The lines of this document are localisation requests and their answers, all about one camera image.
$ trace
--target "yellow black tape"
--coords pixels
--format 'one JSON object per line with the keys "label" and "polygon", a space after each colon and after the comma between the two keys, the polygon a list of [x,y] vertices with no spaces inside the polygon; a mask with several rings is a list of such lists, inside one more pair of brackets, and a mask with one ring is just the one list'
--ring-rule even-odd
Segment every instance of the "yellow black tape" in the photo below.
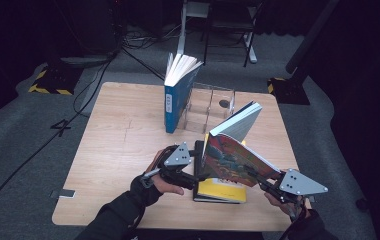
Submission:
{"label": "yellow black tape", "polygon": [[270,78],[267,80],[268,93],[275,96],[274,85],[272,84],[272,80],[284,81],[285,79],[284,78]]}
{"label": "yellow black tape", "polygon": [[46,76],[47,67],[45,67],[35,78],[34,83],[31,85],[31,87],[28,89],[28,92],[38,92],[38,93],[49,93],[49,94],[65,94],[65,95],[73,95],[73,91],[68,89],[53,89],[53,88],[47,88],[47,87],[41,87],[39,86],[39,81],[43,79],[44,76]]}

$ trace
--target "chair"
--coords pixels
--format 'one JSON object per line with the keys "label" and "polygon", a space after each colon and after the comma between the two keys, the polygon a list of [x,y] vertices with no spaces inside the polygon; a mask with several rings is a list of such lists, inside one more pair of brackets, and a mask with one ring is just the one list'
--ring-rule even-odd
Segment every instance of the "chair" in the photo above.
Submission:
{"label": "chair", "polygon": [[[246,49],[246,59],[244,61],[244,67],[246,67],[247,60],[249,58],[250,49],[254,38],[255,20],[260,12],[261,4],[254,5],[254,2],[248,2],[245,0],[211,0],[209,4],[208,16],[206,20],[205,30],[202,33],[201,41],[204,35],[205,40],[205,52],[203,57],[203,64],[206,64],[206,57],[208,53],[208,47],[241,47],[240,43],[244,43]],[[248,7],[254,7],[255,11],[251,14]],[[213,45],[209,43],[211,32],[224,32],[227,34],[241,34],[239,40],[232,45]],[[246,45],[245,34],[249,40],[249,44]]]}

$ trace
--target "black sleeve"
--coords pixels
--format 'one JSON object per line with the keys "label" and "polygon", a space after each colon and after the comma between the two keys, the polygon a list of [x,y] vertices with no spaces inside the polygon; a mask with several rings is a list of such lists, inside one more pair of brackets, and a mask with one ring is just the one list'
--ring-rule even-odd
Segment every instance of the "black sleeve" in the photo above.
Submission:
{"label": "black sleeve", "polygon": [[289,232],[290,240],[337,240],[325,229],[324,222],[317,211],[310,209],[311,216],[295,222]]}
{"label": "black sleeve", "polygon": [[139,179],[140,176],[132,181],[130,191],[103,205],[96,218],[75,239],[119,240],[134,230],[146,206],[162,196],[155,186],[144,188]]}

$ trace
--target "gray carpet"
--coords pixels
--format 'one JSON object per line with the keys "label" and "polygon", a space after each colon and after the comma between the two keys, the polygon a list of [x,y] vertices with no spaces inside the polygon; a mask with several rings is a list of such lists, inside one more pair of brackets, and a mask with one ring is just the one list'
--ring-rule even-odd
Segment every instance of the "gray carpet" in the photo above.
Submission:
{"label": "gray carpet", "polygon": [[[188,35],[186,54],[202,58],[199,36],[198,32]],[[267,93],[268,78],[290,76],[284,67],[301,40],[291,36],[256,36],[254,47],[258,63],[248,64],[247,68],[242,67],[241,52],[212,52],[197,81],[238,91]],[[129,52],[163,73],[167,55],[175,52],[176,44],[174,38]],[[84,71],[74,96],[28,93],[43,66],[18,84],[19,97],[0,110],[0,186],[55,134],[50,126],[62,119],[70,120],[75,115],[74,108],[84,106],[96,91],[95,83],[85,87],[93,80],[98,81],[95,77],[99,67]],[[102,81],[162,84],[159,78],[123,53],[111,63]],[[312,205],[320,212],[327,228],[340,239],[376,239],[370,215],[355,206],[362,192],[330,129],[332,103],[311,79],[305,81],[304,88],[310,106],[280,104],[279,107],[300,170],[330,189],[329,193],[317,195]],[[91,114],[94,100],[84,114]],[[82,227],[52,223],[56,200],[50,198],[50,193],[63,187],[87,121],[84,116],[75,118],[70,130],[65,130],[62,137],[55,136],[0,192],[0,239],[73,239],[82,230]],[[280,233],[264,235],[265,239],[272,240],[278,239]]]}

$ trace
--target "black cable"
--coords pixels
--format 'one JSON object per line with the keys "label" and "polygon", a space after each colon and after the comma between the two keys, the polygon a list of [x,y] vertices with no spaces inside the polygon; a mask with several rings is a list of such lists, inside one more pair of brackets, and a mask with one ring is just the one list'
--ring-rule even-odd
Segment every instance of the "black cable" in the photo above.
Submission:
{"label": "black cable", "polygon": [[27,160],[25,160],[0,186],[0,192],[3,190],[3,188],[9,183],[9,181],[27,164],[29,163],[41,150],[43,150],[58,134],[60,134],[75,118],[77,118],[81,112],[87,107],[87,105],[91,102],[91,99],[93,99],[94,95],[97,92],[97,89],[100,86],[100,83],[102,81],[103,75],[105,74],[106,69],[108,68],[109,64],[111,62],[108,62],[106,66],[103,69],[102,74],[100,75],[99,82],[97,83],[96,89],[94,90],[93,94],[91,95],[90,99],[87,101],[87,103],[71,118],[71,120],[67,121],[66,124],[64,124],[58,131],[56,131],[55,134],[53,134],[52,137],[50,137],[37,151],[35,151]]}
{"label": "black cable", "polygon": [[141,65],[143,65],[145,68],[147,68],[150,72],[152,72],[153,74],[155,74],[156,77],[158,77],[159,79],[161,79],[162,81],[165,81],[165,75],[159,73],[158,71],[156,71],[156,69],[152,68],[151,66],[147,65],[145,62],[143,62],[142,60],[134,57],[131,53],[129,53],[124,47],[122,48],[122,50],[125,52],[126,55],[128,55],[129,57],[133,58],[134,60],[136,60],[137,62],[139,62]]}
{"label": "black cable", "polygon": [[[193,17],[190,17],[186,20],[186,23],[188,23],[190,20],[192,20]],[[136,36],[135,38],[130,38],[128,39],[127,35],[125,36],[125,39],[124,39],[124,46],[129,48],[129,49],[146,49],[146,48],[149,48],[151,47],[152,45],[154,45],[155,43],[161,43],[161,42],[166,42],[166,41],[169,41],[170,39],[172,38],[178,38],[180,35],[173,35],[173,36],[169,36],[170,34],[174,33],[175,31],[177,31],[177,29],[181,26],[181,23],[174,26],[171,30],[167,31],[166,34],[160,38],[154,38],[154,37],[141,37],[141,36]],[[140,45],[132,45],[129,43],[129,41],[135,41],[135,40],[141,40],[143,41]]]}
{"label": "black cable", "polygon": [[100,66],[99,70],[97,70],[97,72],[96,72],[96,76],[94,77],[93,81],[91,81],[89,84],[87,84],[87,86],[86,86],[83,90],[81,90],[81,92],[75,97],[75,99],[74,99],[74,103],[72,104],[72,106],[73,106],[73,108],[74,108],[74,112],[75,112],[75,113],[79,113],[79,114],[80,114],[81,116],[83,116],[83,117],[89,118],[90,116],[87,116],[87,115],[83,114],[82,112],[79,112],[79,111],[75,108],[75,103],[77,102],[78,97],[81,96],[81,94],[83,94],[84,91],[85,91],[87,88],[89,88],[89,87],[91,86],[91,84],[93,84],[93,83],[96,81],[97,76],[99,75],[99,72],[100,72],[100,70],[101,70],[102,68],[103,68],[103,65]]}

